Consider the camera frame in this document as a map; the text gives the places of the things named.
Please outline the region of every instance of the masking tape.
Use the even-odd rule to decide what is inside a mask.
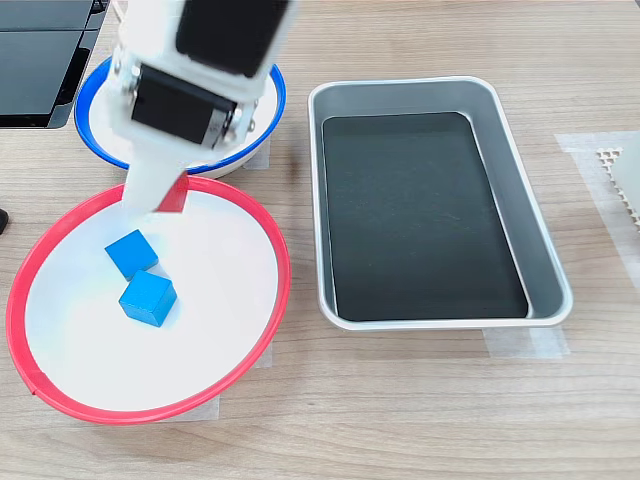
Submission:
[[[573,157],[633,285],[640,288],[640,235],[598,156],[599,149],[633,150],[640,132],[556,135],[556,140]]]

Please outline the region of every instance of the metal tray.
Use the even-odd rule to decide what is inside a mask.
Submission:
[[[573,306],[571,288],[560,264],[555,248],[551,242],[549,232],[544,224],[539,207],[533,196],[531,186],[526,178],[522,162],[518,155],[498,96],[489,84],[473,77],[443,77],[420,80],[330,83],[316,88],[311,93],[309,97],[309,119],[311,130],[311,170],[313,182],[313,212],[319,304],[322,313],[331,322],[346,330],[376,331],[488,327],[543,327],[556,325],[567,317]],[[373,204],[376,205],[375,208],[381,207],[384,209],[386,200],[384,198],[380,199],[379,197],[380,195],[385,195],[385,189],[379,188],[380,185],[375,182],[379,182],[383,176],[395,178],[393,181],[397,182],[398,178],[410,179],[412,176],[415,177],[416,175],[420,177],[420,174],[422,174],[421,178],[424,180],[431,179],[432,182],[435,181],[431,178],[431,175],[424,175],[424,168],[426,167],[422,165],[422,163],[407,163],[407,161],[414,160],[422,161],[422,157],[427,157],[429,152],[415,157],[414,160],[407,160],[407,158],[405,158],[406,155],[401,151],[398,155],[390,155],[389,161],[385,166],[382,166],[379,162],[376,163],[376,160],[372,159],[365,167],[360,164],[353,171],[348,171],[345,173],[346,176],[342,177],[340,177],[341,173],[338,171],[339,168],[335,165],[348,164],[351,157],[343,156],[339,159],[338,163],[336,163],[335,160],[327,162],[327,158],[334,155],[334,153],[331,152],[336,149],[335,138],[350,135],[349,132],[353,130],[353,125],[356,125],[354,130],[356,133],[354,133],[354,135],[358,134],[358,124],[366,124],[369,126],[364,128],[371,128],[371,135],[376,136],[370,136],[369,139],[367,139],[367,137],[358,137],[360,140],[357,140],[356,137],[348,138],[347,144],[351,145],[350,148],[352,148],[352,153],[358,150],[358,145],[361,145],[363,147],[363,151],[367,150],[367,147],[369,147],[369,154],[375,156],[378,151],[372,151],[371,148],[374,147],[367,144],[371,143],[378,145],[376,142],[380,135],[376,134],[376,128],[384,129],[388,126],[392,126],[392,130],[396,130],[403,134],[404,131],[402,129],[405,128],[403,122],[407,119],[412,119],[411,122],[407,123],[408,126],[406,127],[413,129],[411,135],[408,137],[403,135],[397,138],[402,138],[403,142],[410,143],[413,140],[419,141],[422,137],[426,138],[431,135],[431,138],[435,139],[436,142],[440,142],[440,147],[444,145],[440,139],[449,134],[449,132],[446,131],[446,129],[449,128],[447,125],[450,124],[454,126],[453,128],[458,128],[455,127],[455,125],[459,125],[462,129],[461,131],[464,131],[465,128],[461,123],[465,123],[468,126],[467,139],[460,137],[461,140],[459,140],[458,137],[455,137],[455,140],[453,141],[454,143],[449,143],[448,145],[458,148],[460,141],[462,141],[462,143],[466,142],[467,145],[473,146],[472,148],[475,151],[475,154],[471,152],[471,157],[475,155],[477,158],[477,165],[472,163],[467,163],[466,165],[471,168],[471,170],[476,170],[480,175],[476,175],[475,180],[472,178],[472,180],[479,185],[479,192],[482,191],[483,181],[486,183],[485,191],[484,193],[481,193],[481,195],[484,195],[485,200],[488,199],[488,201],[485,207],[480,209],[478,209],[478,205],[474,205],[473,202],[471,202],[468,205],[471,210],[466,212],[464,210],[466,207],[463,206],[461,209],[461,205],[458,204],[458,197],[452,197],[448,191],[440,190],[444,194],[444,198],[449,198],[448,201],[452,201],[456,205],[452,203],[449,209],[447,204],[440,204],[438,205],[440,210],[437,213],[440,216],[452,216],[452,212],[456,215],[459,215],[459,212],[463,212],[461,217],[465,217],[465,214],[468,214],[465,218],[457,218],[454,216],[456,221],[460,220],[460,222],[456,223],[456,228],[463,227],[467,228],[467,230],[469,229],[467,225],[471,224],[473,226],[475,222],[476,226],[489,232],[489,224],[493,222],[495,223],[493,234],[497,235],[494,235],[494,237],[487,237],[486,240],[478,240],[476,236],[474,236],[475,232],[474,235],[467,232],[465,234],[466,237],[463,236],[467,240],[470,239],[469,241],[471,241],[471,243],[475,242],[482,248],[489,245],[489,256],[485,257],[483,253],[484,250],[482,250],[482,248],[477,250],[473,250],[473,247],[471,250],[465,248],[464,251],[462,251],[460,245],[463,245],[464,243],[456,243],[455,238],[453,238],[451,242],[447,242],[447,238],[443,237],[439,239],[440,243],[434,243],[432,238],[427,238],[432,236],[429,233],[431,230],[418,229],[416,231],[417,233],[413,232],[415,237],[414,240],[418,240],[418,243],[416,244],[418,247],[416,248],[416,252],[413,253],[417,254],[417,263],[421,265],[421,270],[426,272],[426,276],[418,275],[422,281],[425,279],[436,278],[434,276],[430,276],[432,275],[432,272],[429,272],[430,267],[435,268],[433,265],[436,263],[438,264],[438,268],[441,272],[440,275],[444,274],[445,277],[447,276],[446,272],[442,273],[446,270],[442,268],[443,264],[441,262],[444,261],[443,258],[451,259],[451,271],[454,272],[452,274],[453,276],[449,276],[449,278],[446,278],[444,282],[429,281],[424,285],[420,285],[419,282],[417,285],[415,282],[406,283],[405,287],[408,290],[415,290],[414,297],[416,292],[418,296],[420,295],[421,289],[425,291],[425,300],[422,301],[420,308],[414,310],[410,308],[410,305],[407,305],[407,308],[405,308],[402,304],[402,295],[404,293],[402,288],[404,287],[402,287],[402,285],[400,287],[397,286],[398,271],[402,272],[403,268],[401,266],[398,267],[397,265],[398,262],[402,263],[406,260],[406,258],[404,258],[406,255],[398,254],[395,255],[395,257],[391,255],[392,258],[390,259],[390,262],[392,263],[388,263],[388,265],[391,270],[398,271],[390,271],[388,279],[385,278],[387,272],[380,266],[384,265],[384,262],[381,261],[379,262],[380,265],[378,265],[378,259],[375,256],[372,256],[368,260],[365,259],[364,263],[367,268],[359,270],[361,265],[356,264],[356,266],[351,269],[349,265],[351,257],[358,256],[361,249],[368,252],[363,255],[373,255],[372,252],[384,252],[385,250],[381,250],[382,247],[380,247],[383,243],[380,242],[384,242],[385,238],[389,236],[388,234],[382,234],[382,232],[385,232],[385,228],[387,228],[384,221],[385,219],[392,217],[395,218],[398,216],[396,215],[397,213],[400,213],[399,216],[404,218],[402,215],[403,212],[394,211],[388,215],[381,214],[379,218],[375,215],[375,212],[372,213],[369,211],[368,213],[363,213],[362,215],[375,217],[374,220],[380,224],[379,231],[381,234],[378,237],[376,237],[376,234],[364,237],[362,236],[362,231],[360,231],[358,233],[360,237],[358,238],[361,241],[362,248],[355,245],[348,245],[348,237],[345,237],[343,232],[345,228],[348,230],[348,227],[345,227],[345,225],[349,225],[350,222],[362,223],[362,225],[365,225],[365,223],[369,221],[366,219],[361,220],[357,216],[359,214],[359,210],[352,209],[353,205],[359,202],[358,198],[353,198],[354,193],[350,191],[363,192],[369,188],[366,183],[370,181],[368,173],[363,175],[363,172],[365,172],[367,168],[377,169],[371,176],[373,179],[371,180],[371,189],[376,193],[372,193],[373,196],[368,200],[374,199],[375,201]],[[413,121],[414,119],[422,123],[419,124],[418,127],[414,127],[412,126],[415,124]],[[439,119],[442,119],[442,126],[437,124]],[[440,128],[444,129],[442,135],[440,133],[436,133],[439,132]],[[464,162],[456,163],[456,161],[447,161],[447,159],[444,158],[442,161],[438,160],[437,163],[437,169],[440,169],[440,166],[443,166],[443,168],[448,168],[450,170],[448,175],[450,175],[450,180],[453,182],[452,185],[455,184],[457,181],[456,179],[459,178],[460,175],[466,175],[465,172],[469,170],[469,168],[465,167]],[[420,166],[422,171],[416,175],[407,175],[406,173],[401,177],[396,175],[399,169],[404,169],[403,171],[406,172],[407,167],[412,168],[412,166]],[[359,186],[356,185],[358,182],[354,179],[360,180]],[[355,182],[353,183],[353,189],[350,188],[351,184],[349,182]],[[415,208],[411,207],[410,210],[413,211],[415,209],[418,212],[420,212],[421,209],[422,211],[429,210],[429,208],[432,207],[435,198],[432,198],[429,193],[437,195],[438,192],[432,192],[432,190],[429,190],[431,187],[421,184],[422,186],[419,188],[423,190],[419,192],[420,195],[416,195],[418,192],[411,192],[411,188],[415,190],[418,188],[416,186],[418,184],[411,182],[413,182],[413,180],[409,180],[407,195],[409,198],[412,198],[412,201],[416,201],[416,199],[420,200],[411,204],[415,205]],[[443,186],[441,183],[438,185],[434,185],[432,183],[431,186],[435,187],[436,190],[447,188],[446,185]],[[461,194],[465,195],[465,190],[467,190],[466,185],[460,188]],[[395,188],[394,191],[404,191],[403,185],[399,184],[398,188]],[[368,200],[365,199],[360,202],[362,205],[365,205],[365,210],[367,205],[372,203]],[[352,216],[345,217],[345,215],[349,214],[343,214],[343,209],[352,209],[353,211],[349,213]],[[420,218],[420,221],[424,223],[424,220],[428,218],[430,217],[423,216]],[[439,223],[440,222],[432,222],[428,227],[430,229],[439,228]],[[371,224],[372,222],[369,221],[363,229],[369,228]],[[396,225],[389,225],[388,229],[391,229],[392,227],[396,227]],[[408,232],[409,230],[405,230],[405,227],[409,228],[407,225],[399,224],[399,228],[394,228],[391,232]],[[440,248],[433,249],[429,252],[420,252],[420,242],[423,237],[420,237],[419,235],[424,232],[427,232],[427,235],[424,237],[424,249],[434,246],[439,246]],[[507,252],[506,256],[508,257],[505,265],[510,264],[511,267],[509,267],[509,265],[506,267],[504,267],[504,265],[497,265],[497,263],[502,262],[502,260],[500,260],[500,258],[502,258],[500,255],[502,254],[494,247],[496,244],[500,244],[501,242],[504,244],[504,252]],[[378,245],[378,249],[375,250],[374,247],[369,248],[371,245]],[[496,300],[500,300],[502,295],[501,292],[492,291],[490,288],[488,290],[486,288],[483,290],[481,287],[475,293],[470,293],[467,290],[468,279],[463,271],[465,264],[461,263],[459,256],[468,255],[469,251],[477,251],[479,253],[479,256],[475,259],[471,259],[472,261],[470,263],[476,267],[479,266],[480,268],[485,269],[487,269],[487,265],[490,267],[493,265],[487,262],[493,261],[494,257],[491,257],[491,255],[495,253],[495,258],[499,260],[496,261],[496,268],[502,269],[505,272],[505,275],[503,275],[504,278],[500,280],[502,283],[498,282],[495,288],[502,288],[507,285],[505,282],[512,280],[511,283],[507,285],[509,292],[505,292],[504,296],[505,299],[507,299],[509,295],[517,296],[518,292],[520,292],[520,294],[523,295],[522,301],[524,302],[521,304],[521,308],[518,307],[515,310],[513,308],[509,310],[508,308],[500,309],[500,305],[494,305],[496,308],[492,310],[491,308],[482,308],[481,306],[480,308],[477,308],[478,313],[465,315],[465,312],[469,310],[465,310],[460,307],[458,295],[460,296],[460,302],[464,303],[464,297],[471,297],[476,301],[475,304],[478,305],[482,304],[482,299],[485,298],[483,295],[485,293],[492,296],[491,301],[494,304],[496,303]],[[424,261],[426,258],[430,258],[432,261]],[[509,268],[513,269],[512,274],[509,273]],[[481,275],[482,271],[483,270],[480,270],[480,274],[476,271],[475,275]],[[343,280],[345,275],[349,277],[349,282],[345,282]],[[371,280],[372,278],[375,278],[376,275],[380,277],[377,280],[377,284],[372,283],[373,280]],[[489,272],[487,275],[492,276],[494,273]],[[354,285],[358,283],[359,279],[362,280],[361,285]],[[380,295],[385,295],[384,291],[381,289],[384,288],[384,286],[380,287],[380,285],[382,285],[382,281],[386,280],[389,281],[390,288],[393,288],[395,285],[396,289],[400,289],[399,293],[396,292],[394,297],[396,301],[396,310],[391,308],[387,311],[385,304],[381,303],[385,300],[379,301]],[[367,301],[369,301],[372,308],[362,308],[361,311],[351,308],[351,298],[344,293],[346,291],[344,285],[347,285],[347,283],[349,284],[351,292],[357,291],[358,289],[361,290],[358,292],[361,296],[360,305],[365,305]],[[459,292],[457,291],[458,284],[461,288]],[[448,286],[451,290],[438,290],[438,288],[444,288],[442,285]],[[448,299],[447,301],[449,301],[451,306],[451,312],[447,311],[446,308],[443,307],[443,305],[446,307],[446,303],[440,304],[440,301],[443,298]],[[438,304],[438,308],[434,307],[433,311],[429,311],[430,305],[436,304]],[[396,311],[402,312],[402,314],[398,314],[396,316]],[[487,316],[489,315],[488,312],[491,311],[500,313],[496,316]],[[517,315],[511,315],[509,313],[510,311],[521,312],[521,314],[518,313]]]

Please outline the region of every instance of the blue rim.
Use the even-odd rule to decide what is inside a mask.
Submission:
[[[98,142],[93,137],[93,133],[91,132],[91,127],[89,126],[89,109],[91,108],[91,102],[98,91],[98,89],[102,86],[104,81],[107,79],[107,75],[109,74],[109,68],[111,67],[111,58],[108,58],[102,64],[96,68],[91,75],[84,82],[84,85],[80,89],[80,93],[78,93],[78,100],[76,101],[76,109],[74,118],[76,121],[76,129],[80,134],[80,138],[82,141],[100,158],[103,160],[115,165],[116,167],[124,168],[125,170],[129,168],[129,165],[121,162],[117,158],[112,157],[104,149],[98,145]],[[258,146],[264,142],[269,135],[276,128],[280,119],[282,118],[282,114],[284,113],[284,107],[287,103],[287,89],[284,84],[284,78],[282,77],[282,73],[277,65],[274,65],[271,69],[271,78],[276,85],[276,91],[278,93],[278,108],[276,109],[276,114],[273,116],[273,120],[269,125],[269,128],[260,135],[255,142],[251,145],[247,146],[245,149],[240,152],[231,155],[230,157],[221,160],[214,165],[200,165],[199,167],[192,167],[187,169],[187,172],[190,174],[193,173],[202,173],[209,172],[211,170],[217,170],[222,167],[226,167],[227,165],[231,165],[233,162],[240,160],[245,157],[249,153],[253,152]]]

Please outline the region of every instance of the silver baking tray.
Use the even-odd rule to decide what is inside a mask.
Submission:
[[[490,189],[517,270],[518,288],[526,296],[526,309],[522,315],[513,318],[450,317],[444,311],[436,318],[433,315],[393,318],[393,314],[390,318],[381,318],[376,313],[372,315],[377,316],[375,319],[365,316],[356,321],[341,314],[340,295],[336,293],[325,122],[336,118],[401,119],[406,115],[436,113],[460,114],[470,124],[471,142],[475,142],[474,148],[483,166],[480,168],[486,173],[487,191]],[[474,77],[329,83],[311,93],[309,121],[319,304],[332,323],[352,331],[544,327],[556,325],[568,316],[573,307],[571,288],[527,180],[498,96],[488,83]],[[444,254],[455,256],[456,252]],[[425,263],[424,268],[428,269],[429,264]],[[366,296],[366,286],[362,288]],[[447,297],[455,298],[455,292]]]

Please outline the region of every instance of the tape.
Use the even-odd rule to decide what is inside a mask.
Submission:
[[[482,334],[489,355],[495,358],[558,359],[571,353],[559,326],[485,328]]]
[[[247,170],[266,170],[269,168],[269,157],[271,156],[271,137],[267,138],[258,151],[243,167]]]
[[[217,420],[220,416],[220,396],[203,403],[199,407],[189,410],[181,415],[161,420],[161,423],[173,422],[202,422],[207,420]]]
[[[273,367],[273,343],[262,352],[262,356],[253,365],[253,368],[271,368]]]
[[[622,155],[633,151],[640,132],[564,134],[556,135],[556,140],[573,157],[629,278],[640,288],[640,235],[598,154],[600,149],[621,150]]]

